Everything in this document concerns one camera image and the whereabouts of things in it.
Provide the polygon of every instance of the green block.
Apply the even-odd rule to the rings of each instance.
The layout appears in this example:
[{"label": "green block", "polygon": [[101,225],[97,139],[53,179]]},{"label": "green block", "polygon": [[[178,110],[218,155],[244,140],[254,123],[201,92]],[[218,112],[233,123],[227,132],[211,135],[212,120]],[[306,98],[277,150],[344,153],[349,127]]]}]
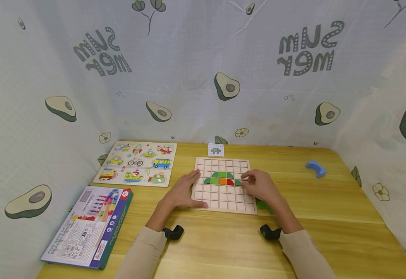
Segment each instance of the green block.
[{"label": "green block", "polygon": [[259,209],[266,209],[268,205],[262,200],[257,200],[257,207]]}]

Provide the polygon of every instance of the pattern card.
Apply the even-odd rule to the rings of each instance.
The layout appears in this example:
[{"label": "pattern card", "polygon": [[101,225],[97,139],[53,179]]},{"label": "pattern card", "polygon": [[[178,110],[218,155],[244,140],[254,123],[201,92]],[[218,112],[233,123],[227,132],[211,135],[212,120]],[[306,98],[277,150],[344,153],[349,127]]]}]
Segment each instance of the pattern card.
[{"label": "pattern card", "polygon": [[248,160],[197,157],[197,168],[201,176],[192,187],[192,199],[209,205],[198,210],[257,215],[255,197],[243,189],[240,177],[250,170]]},{"label": "pattern card", "polygon": [[209,143],[207,146],[208,156],[224,157],[224,145],[217,143]]},{"label": "pattern card", "polygon": [[94,183],[167,187],[176,143],[117,141]]}]

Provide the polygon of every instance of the finger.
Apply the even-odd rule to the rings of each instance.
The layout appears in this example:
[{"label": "finger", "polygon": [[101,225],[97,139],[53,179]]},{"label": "finger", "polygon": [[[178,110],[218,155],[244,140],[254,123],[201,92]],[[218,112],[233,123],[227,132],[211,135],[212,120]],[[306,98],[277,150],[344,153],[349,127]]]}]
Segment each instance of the finger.
[{"label": "finger", "polygon": [[197,173],[195,173],[193,176],[188,177],[187,180],[190,184],[193,184],[195,181],[197,181],[197,179],[200,177],[200,172],[198,171]]},{"label": "finger", "polygon": [[251,187],[252,187],[252,185],[249,183],[249,182],[246,182],[246,181],[244,181],[244,182],[242,182],[242,187],[248,192],[248,193],[251,193]]},{"label": "finger", "polygon": [[188,177],[192,177],[192,176],[194,176],[196,173],[199,173],[199,172],[200,172],[199,169],[192,170],[187,176],[188,176]]},{"label": "finger", "polygon": [[257,174],[256,170],[248,170],[247,172],[245,172],[244,174],[242,174],[240,177],[243,179],[245,177],[255,177]]},{"label": "finger", "polygon": [[194,208],[209,208],[209,205],[202,200],[190,200],[190,207]]}]

